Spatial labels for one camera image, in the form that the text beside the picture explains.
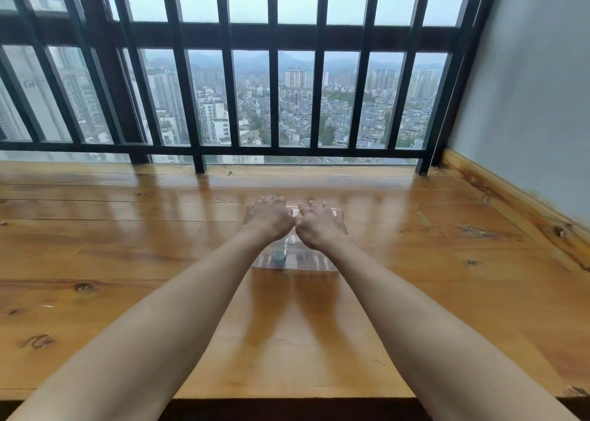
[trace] clear plastic container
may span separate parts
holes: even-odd
[[[287,207],[293,210],[293,216],[299,213],[297,207]],[[337,270],[326,255],[307,247],[297,234],[295,227],[291,232],[278,241],[273,242],[258,255],[252,267],[268,269],[294,270]]]

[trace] wooden floor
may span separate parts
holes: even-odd
[[[446,171],[0,163],[0,399],[23,399],[229,238],[246,203],[329,200],[350,236],[554,395],[590,391],[590,281]],[[338,273],[251,270],[181,398],[405,397]]]

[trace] vertical bar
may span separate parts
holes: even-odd
[[[113,101],[114,113],[119,119],[123,139],[127,143],[145,143],[144,127],[139,108],[136,107],[135,93],[132,89],[130,76],[127,75],[127,64],[120,56],[112,30],[108,24],[111,11],[108,0],[80,0],[85,10],[87,31],[98,37],[91,37],[93,48],[102,67],[102,72],[110,97]],[[147,154],[129,153],[133,164],[148,163]]]
[[[119,12],[119,20],[123,29],[123,36],[125,43],[129,50],[129,59],[131,60],[131,67],[135,73],[135,80],[137,81],[137,89],[139,96],[144,103],[144,110],[146,119],[148,120],[149,132],[151,134],[151,141],[154,146],[161,146],[162,133],[160,125],[158,124],[158,116],[156,114],[156,106],[153,103],[153,98],[148,85],[148,73],[146,72],[144,56],[139,53],[135,33],[133,31],[133,24],[131,22],[131,8],[128,0],[114,0]]]
[[[455,82],[455,87],[453,89],[453,94],[449,101],[444,121],[442,122],[443,126],[441,128],[441,133],[439,135],[439,142],[434,148],[434,155],[432,156],[433,165],[440,164],[443,157],[442,153],[446,148],[446,144],[448,142],[449,137],[451,136],[455,119],[459,111],[459,106],[461,105],[461,100],[467,87],[467,81],[471,73],[471,68],[473,67],[473,63],[476,58],[477,47],[479,46],[480,39],[482,37],[482,32],[484,27],[486,26],[487,19],[490,17],[490,11],[493,2],[494,0],[480,1],[479,9],[477,10],[476,14],[476,21],[473,25],[473,32],[470,44],[465,53],[465,56],[463,57],[461,67],[459,69],[459,74],[457,75],[457,81]]]
[[[365,97],[367,69],[369,68],[369,56],[371,55],[371,43],[373,39],[373,26],[375,25],[376,12],[377,0],[366,0],[363,38],[360,47],[359,64],[356,70],[355,101],[352,106],[352,118],[350,120],[350,135],[348,138],[349,149],[356,149],[356,139],[359,134],[360,114],[363,108],[363,98]]]
[[[463,15],[460,13],[458,18],[458,21],[461,23],[457,43],[453,52],[446,58],[442,71],[441,84],[443,84],[443,87],[439,88],[437,97],[434,100],[433,112],[430,115],[430,121],[428,122],[428,128],[424,137],[426,153],[423,158],[418,160],[416,166],[416,173],[418,174],[427,174],[428,168],[430,168],[434,148],[439,140],[439,133],[457,80],[457,74],[461,67],[465,50],[469,45],[479,3],[480,0],[463,0],[463,4],[461,5],[461,13]]]
[[[321,85],[324,79],[324,46],[326,41],[326,20],[328,0],[317,0],[316,58],[313,63],[312,131],[310,148],[317,149],[320,136]]]
[[[124,141],[124,138],[121,126],[119,125],[119,118],[114,110],[113,100],[108,92],[107,83],[102,68],[100,67],[96,50],[89,45],[90,37],[84,9],[82,9],[82,3],[80,0],[64,0],[64,2],[65,7],[70,14],[76,38],[78,39],[78,44],[82,51],[82,56],[84,57],[90,80],[94,85],[96,97],[98,98],[99,105],[103,111],[104,119],[111,134],[113,144],[121,144]]]
[[[166,16],[172,31],[172,49],[176,63],[178,84],[181,89],[182,106],[184,108],[185,119],[187,120],[188,137],[191,142],[191,148],[195,152],[193,155],[195,169],[196,172],[205,172],[205,163],[203,162],[203,156],[200,154],[201,142],[199,140],[199,116],[195,101],[195,88],[192,83],[188,52],[184,48],[184,38],[182,36],[181,1],[164,0],[164,4],[166,7]]]
[[[240,146],[240,127],[238,126],[238,105],[235,96],[234,54],[231,51],[231,26],[229,0],[217,0],[219,26],[221,28],[221,54],[225,74],[225,96],[227,113],[230,119],[231,147]]]
[[[68,129],[72,142],[75,144],[85,142],[74,109],[65,93],[59,72],[53,62],[49,48],[44,43],[43,31],[41,30],[41,25],[35,15],[31,3],[29,0],[14,0],[14,4],[16,5],[19,14],[24,17],[23,22],[25,30],[29,33],[29,38],[33,43],[33,50],[39,60],[43,74],[45,74],[49,89],[55,98],[55,103],[64,119],[65,126]]]
[[[31,140],[33,142],[45,141],[45,134],[43,134],[43,130],[35,116],[35,112],[19,84],[17,74],[14,72],[3,47],[0,47],[0,77],[12,99],[12,103],[16,107],[18,114],[21,116],[26,130],[29,132]]]
[[[270,145],[278,148],[278,0],[269,0]]]
[[[412,20],[410,22],[409,44],[407,51],[403,54],[402,74],[398,81],[398,89],[395,93],[394,111],[389,123],[389,136],[387,149],[395,149],[395,142],[398,140],[399,126],[402,123],[403,107],[408,96],[409,81],[412,78],[412,69],[414,68],[414,59],[416,50],[422,32],[422,23],[424,14],[426,14],[426,5],[428,0],[415,0]]]

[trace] white wall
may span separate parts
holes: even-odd
[[[590,227],[590,0],[496,0],[449,146]]]

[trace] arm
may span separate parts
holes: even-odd
[[[284,197],[248,206],[245,225],[142,299],[53,373],[10,421],[157,420],[210,342],[244,274],[293,226]]]
[[[485,338],[358,248],[341,212],[313,201],[299,208],[299,238],[334,262],[435,420],[576,420]]]

